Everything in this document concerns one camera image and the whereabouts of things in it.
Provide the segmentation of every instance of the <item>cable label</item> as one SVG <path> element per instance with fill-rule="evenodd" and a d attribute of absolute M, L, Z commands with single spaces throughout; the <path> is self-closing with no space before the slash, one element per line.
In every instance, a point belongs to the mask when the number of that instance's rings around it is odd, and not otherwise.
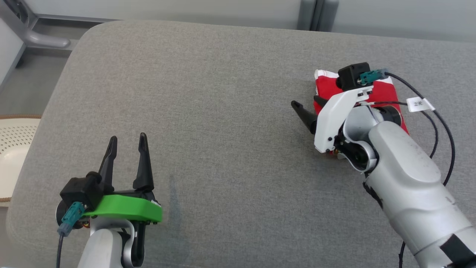
<path fill-rule="evenodd" d="M 435 110 L 434 106 L 426 98 L 423 100 L 420 97 L 409 98 L 407 99 L 407 104 L 408 104 L 408 110 L 411 113 L 426 111 L 426 110 L 431 110 L 431 111 Z"/>

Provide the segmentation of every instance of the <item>folded red and white fabric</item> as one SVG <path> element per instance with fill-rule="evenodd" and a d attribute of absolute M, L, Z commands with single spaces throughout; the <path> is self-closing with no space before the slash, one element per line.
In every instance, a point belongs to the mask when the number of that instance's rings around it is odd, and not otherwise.
<path fill-rule="evenodd" d="M 328 100 L 335 94 L 342 92 L 342 89 L 336 86 L 336 79 L 339 75 L 335 72 L 325 71 L 325 70 L 316 70 L 314 73 L 316 79 L 316 95 L 319 97 Z M 397 102 L 397 92 L 393 86 L 392 79 L 390 77 L 382 80 L 377 80 L 374 82 L 374 88 L 372 90 L 367 102 Z M 398 104 L 375 104 L 374 107 L 391 105 L 398 109 L 401 113 L 400 105 Z M 322 107 L 314 102 L 314 109 L 316 113 L 322 110 Z M 408 133 L 407 126 L 405 121 L 402 118 L 402 128 Z"/>

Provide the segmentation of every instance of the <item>gray fabric surface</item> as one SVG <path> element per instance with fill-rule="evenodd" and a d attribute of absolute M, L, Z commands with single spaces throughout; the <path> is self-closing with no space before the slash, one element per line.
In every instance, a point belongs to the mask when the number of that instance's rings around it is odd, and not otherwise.
<path fill-rule="evenodd" d="M 52 267 L 62 187 L 97 170 L 116 135 L 113 184 L 130 189 L 145 132 L 164 221 L 147 228 L 143 267 L 397 267 L 401 239 L 363 190 L 363 176 L 317 153 L 290 101 L 312 109 L 317 68 L 367 61 L 401 75 L 453 129 L 448 187 L 476 222 L 475 51 L 465 43 L 165 21 L 96 26 L 72 52 L 38 127 L 9 235 L 39 268 Z M 413 96 L 399 83 L 397 92 Z M 429 122 L 405 116 L 431 151 Z M 444 136 L 435 156 L 443 173 L 449 158 Z M 65 239 L 62 267 L 77 265 L 87 238 L 82 229 Z M 408 252 L 404 266 L 416 266 Z"/>

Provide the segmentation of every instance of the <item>white panel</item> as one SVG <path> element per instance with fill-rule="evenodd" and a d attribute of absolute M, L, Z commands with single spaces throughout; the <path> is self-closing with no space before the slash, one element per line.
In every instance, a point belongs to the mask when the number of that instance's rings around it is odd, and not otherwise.
<path fill-rule="evenodd" d="M 334 32 L 476 41 L 474 0 L 339 0 Z"/>
<path fill-rule="evenodd" d="M 295 29 L 301 0 L 26 0 L 36 14 Z"/>
<path fill-rule="evenodd" d="M 23 41 L 0 19 L 0 84 L 8 74 L 22 45 Z"/>

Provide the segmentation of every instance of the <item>brown rim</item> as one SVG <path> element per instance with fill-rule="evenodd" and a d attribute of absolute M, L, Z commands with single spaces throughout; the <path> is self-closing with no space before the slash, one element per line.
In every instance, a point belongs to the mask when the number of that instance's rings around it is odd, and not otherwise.
<path fill-rule="evenodd" d="M 28 118 L 28 119 L 41 119 L 40 114 L 6 114 L 0 115 L 1 119 L 18 119 L 18 118 Z"/>

